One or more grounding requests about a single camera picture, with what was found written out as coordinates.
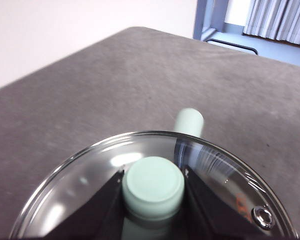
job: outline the gray table surface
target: gray table surface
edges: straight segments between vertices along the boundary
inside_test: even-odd
[[[300,67],[133,27],[0,89],[0,237],[67,157],[172,130],[185,107],[203,113],[205,139],[267,181],[300,234]]]

